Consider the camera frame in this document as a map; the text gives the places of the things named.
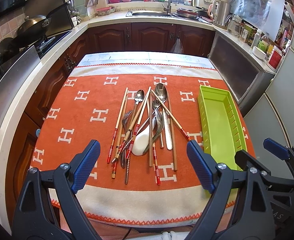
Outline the white bowl on counter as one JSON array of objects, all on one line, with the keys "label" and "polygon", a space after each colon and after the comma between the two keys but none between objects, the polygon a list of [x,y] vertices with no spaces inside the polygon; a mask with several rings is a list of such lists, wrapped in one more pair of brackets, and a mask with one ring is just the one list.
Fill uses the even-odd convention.
[{"label": "white bowl on counter", "polygon": [[263,52],[260,48],[258,48],[257,46],[254,46],[252,49],[252,53],[255,57],[257,57],[260,60],[264,60],[266,57],[266,53]]}]

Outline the plastic bag on cabinet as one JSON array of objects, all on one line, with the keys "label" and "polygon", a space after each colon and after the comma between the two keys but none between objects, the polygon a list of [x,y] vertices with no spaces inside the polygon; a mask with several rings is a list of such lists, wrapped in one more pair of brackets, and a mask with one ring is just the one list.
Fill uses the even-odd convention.
[{"label": "plastic bag on cabinet", "polygon": [[170,52],[174,53],[174,54],[183,54],[184,53],[183,45],[182,45],[182,42],[179,37],[176,39],[175,44],[171,48]]}]

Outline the medium steel spoon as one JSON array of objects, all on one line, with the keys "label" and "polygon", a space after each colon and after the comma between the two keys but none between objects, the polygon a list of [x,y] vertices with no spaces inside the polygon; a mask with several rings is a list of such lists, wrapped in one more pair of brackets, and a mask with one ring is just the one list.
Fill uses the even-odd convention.
[{"label": "medium steel spoon", "polygon": [[[164,120],[163,120],[163,116],[160,113],[159,110],[155,110],[154,111],[154,117],[153,117],[153,128],[157,128],[156,132],[154,133],[153,137],[152,137],[152,143],[155,142],[155,140],[160,136],[162,129],[164,128]],[[142,133],[149,134],[150,131],[150,125],[147,125],[146,128],[143,130]],[[146,154],[147,150],[149,149],[149,142],[147,142],[146,148],[144,149],[143,154]]]}]

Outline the glass pitcher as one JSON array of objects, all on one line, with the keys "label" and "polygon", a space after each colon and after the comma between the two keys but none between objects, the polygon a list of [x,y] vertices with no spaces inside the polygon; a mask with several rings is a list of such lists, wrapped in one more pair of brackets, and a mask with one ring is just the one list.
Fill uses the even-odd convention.
[{"label": "glass pitcher", "polygon": [[225,20],[227,31],[235,37],[240,36],[242,18],[239,15],[230,14]]}]

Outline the steel electric kettle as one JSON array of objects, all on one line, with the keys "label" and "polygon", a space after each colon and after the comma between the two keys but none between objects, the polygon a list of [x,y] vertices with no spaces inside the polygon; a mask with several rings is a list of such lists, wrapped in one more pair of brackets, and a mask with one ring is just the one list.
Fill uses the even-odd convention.
[{"label": "steel electric kettle", "polygon": [[213,20],[213,24],[226,29],[227,17],[231,12],[231,5],[222,0],[214,0],[208,8],[208,16]]}]

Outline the white ceramic spoon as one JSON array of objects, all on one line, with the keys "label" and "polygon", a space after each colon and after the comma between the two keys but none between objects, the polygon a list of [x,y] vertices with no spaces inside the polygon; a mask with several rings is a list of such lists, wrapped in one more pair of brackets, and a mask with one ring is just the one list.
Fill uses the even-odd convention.
[{"label": "white ceramic spoon", "polygon": [[149,145],[150,125],[147,125],[142,131],[138,133],[135,138],[132,153],[135,156],[142,156]]}]

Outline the steel pans by sink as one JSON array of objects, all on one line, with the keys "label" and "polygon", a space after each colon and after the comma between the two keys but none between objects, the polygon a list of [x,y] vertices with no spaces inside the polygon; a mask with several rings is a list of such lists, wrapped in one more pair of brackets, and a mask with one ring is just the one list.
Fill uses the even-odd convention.
[{"label": "steel pans by sink", "polygon": [[186,9],[186,8],[178,8],[176,10],[176,14],[183,18],[195,19],[197,20],[200,17],[207,17],[208,10],[202,7],[196,7],[196,9]]}]

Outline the black wok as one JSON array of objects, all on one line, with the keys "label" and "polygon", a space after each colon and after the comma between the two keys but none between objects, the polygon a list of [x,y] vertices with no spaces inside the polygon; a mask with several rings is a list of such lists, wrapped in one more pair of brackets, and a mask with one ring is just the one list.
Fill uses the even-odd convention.
[{"label": "black wok", "polygon": [[43,15],[35,17],[26,16],[24,23],[16,31],[14,43],[20,48],[27,47],[45,36],[50,23],[51,17]]}]

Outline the brown wooden chopstick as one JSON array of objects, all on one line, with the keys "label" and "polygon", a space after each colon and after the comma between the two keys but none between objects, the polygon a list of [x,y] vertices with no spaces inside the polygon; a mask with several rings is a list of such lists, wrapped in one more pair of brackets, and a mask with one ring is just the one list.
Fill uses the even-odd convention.
[{"label": "brown wooden chopstick", "polygon": [[[169,93],[168,93],[168,109],[170,112],[172,112],[171,100],[170,100]],[[172,157],[173,157],[173,162],[174,162],[174,171],[176,172],[178,170],[178,166],[177,166],[178,162],[177,162],[174,120],[172,119],[172,117],[170,117],[170,128],[171,128],[171,139],[172,139]]]}]

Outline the steel fork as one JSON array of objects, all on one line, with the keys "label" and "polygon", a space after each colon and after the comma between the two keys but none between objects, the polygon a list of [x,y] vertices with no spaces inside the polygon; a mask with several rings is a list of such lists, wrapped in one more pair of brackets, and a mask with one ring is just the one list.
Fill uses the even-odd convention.
[{"label": "steel fork", "polygon": [[[125,115],[123,116],[122,126],[123,126],[125,132],[127,132],[128,121],[130,120],[130,118],[132,116],[132,112],[133,112],[133,110],[130,110],[130,111],[126,112]],[[121,152],[121,155],[120,155],[120,165],[121,165],[122,168],[125,168],[125,165],[126,165],[125,151],[126,151],[126,148],[123,148],[123,150]]]}]

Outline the red canister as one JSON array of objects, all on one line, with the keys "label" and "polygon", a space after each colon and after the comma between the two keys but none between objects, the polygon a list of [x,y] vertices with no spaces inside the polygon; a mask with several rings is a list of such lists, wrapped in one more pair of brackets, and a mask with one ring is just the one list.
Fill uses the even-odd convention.
[{"label": "red canister", "polygon": [[279,68],[279,64],[282,58],[283,58],[282,51],[277,46],[273,46],[270,56],[267,60],[267,65],[276,71]]}]

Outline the green plastic utensil tray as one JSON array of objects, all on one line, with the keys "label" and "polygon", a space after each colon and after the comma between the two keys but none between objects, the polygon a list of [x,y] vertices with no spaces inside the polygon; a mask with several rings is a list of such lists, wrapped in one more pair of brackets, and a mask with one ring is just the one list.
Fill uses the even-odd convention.
[{"label": "green plastic utensil tray", "polygon": [[200,86],[198,97],[203,150],[218,163],[240,171],[234,156],[247,150],[238,110],[228,90]]}]

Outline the steel sink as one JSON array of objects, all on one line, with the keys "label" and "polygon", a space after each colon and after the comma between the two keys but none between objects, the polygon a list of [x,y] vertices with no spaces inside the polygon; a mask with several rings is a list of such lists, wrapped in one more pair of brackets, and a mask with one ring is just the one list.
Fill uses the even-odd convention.
[{"label": "steel sink", "polygon": [[172,17],[171,14],[162,11],[150,11],[150,10],[129,10],[126,13],[126,17]]}]

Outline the red-tipped bamboo chopstick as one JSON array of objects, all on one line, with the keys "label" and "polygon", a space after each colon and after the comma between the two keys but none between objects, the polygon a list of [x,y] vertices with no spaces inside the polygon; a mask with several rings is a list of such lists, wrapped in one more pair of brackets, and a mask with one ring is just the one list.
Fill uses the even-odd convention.
[{"label": "red-tipped bamboo chopstick", "polygon": [[170,116],[170,118],[172,119],[172,121],[176,124],[176,126],[180,129],[180,132],[182,133],[182,135],[185,137],[185,139],[187,141],[191,141],[191,138],[188,136],[188,134],[186,133],[186,131],[182,128],[182,126],[180,125],[180,123],[177,121],[177,119],[174,117],[174,115],[169,111],[169,109],[166,107],[166,105],[162,102],[162,100],[160,99],[160,97],[155,93],[155,91],[152,89],[151,93],[155,96],[155,98],[158,100],[158,102],[161,104],[161,106],[163,107],[163,109],[166,111],[166,113],[168,113],[168,115]]}]

